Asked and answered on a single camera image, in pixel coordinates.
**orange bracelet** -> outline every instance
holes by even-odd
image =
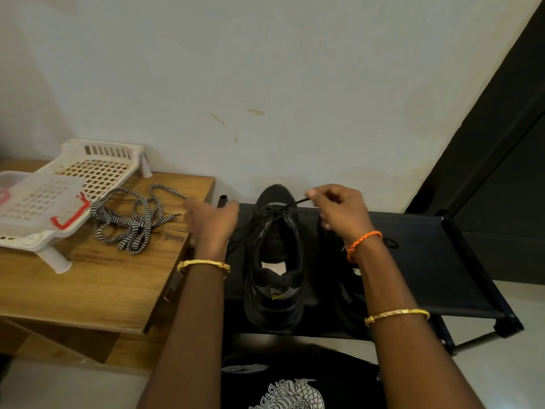
[[[358,246],[358,244],[360,242],[362,242],[363,240],[365,240],[367,237],[370,237],[372,235],[378,235],[380,237],[380,239],[382,239],[382,233],[380,231],[371,231],[371,232],[368,232],[367,234],[365,234],[363,237],[361,237],[359,240],[357,240],[354,244],[352,244],[348,250],[347,250],[347,254],[346,254],[346,258],[348,259],[348,261],[350,261],[351,263],[355,263],[356,261],[354,261],[354,259],[352,258],[352,255],[354,253],[354,251],[356,251],[356,247]]]

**wooden table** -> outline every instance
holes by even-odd
[[[45,163],[4,160],[0,171],[33,172]],[[123,186],[147,195],[148,186],[156,183],[204,201],[211,199],[214,190],[214,178],[172,173],[142,178],[137,172]],[[165,214],[182,215],[154,229],[141,254],[132,255],[96,240],[91,220],[55,245],[72,261],[64,274],[55,274],[36,254],[0,248],[0,316],[57,343],[72,344],[70,349],[102,363],[109,356],[108,348],[132,339],[118,337],[119,333],[143,337],[140,335],[152,326],[150,317],[188,246],[181,199],[162,190],[156,194]],[[106,206],[129,215],[134,200],[116,193]],[[88,350],[100,342],[106,345],[101,351]]]

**black sneaker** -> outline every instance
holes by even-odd
[[[252,212],[244,310],[263,331],[282,333],[303,315],[303,247],[295,199],[283,185],[265,189]]]
[[[364,321],[368,316],[364,283],[358,265],[348,261],[344,241],[333,231],[325,230],[321,218],[318,220],[318,238],[326,266],[337,277],[333,304],[339,323],[354,337],[369,337],[370,331]]]

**shoe insole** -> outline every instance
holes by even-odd
[[[273,273],[276,273],[278,275],[282,275],[286,272],[286,262],[283,261],[281,263],[261,263],[261,267],[268,268]]]

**black t-shirt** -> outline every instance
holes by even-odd
[[[223,362],[224,408],[385,408],[379,367],[328,349],[311,356],[228,358]]]

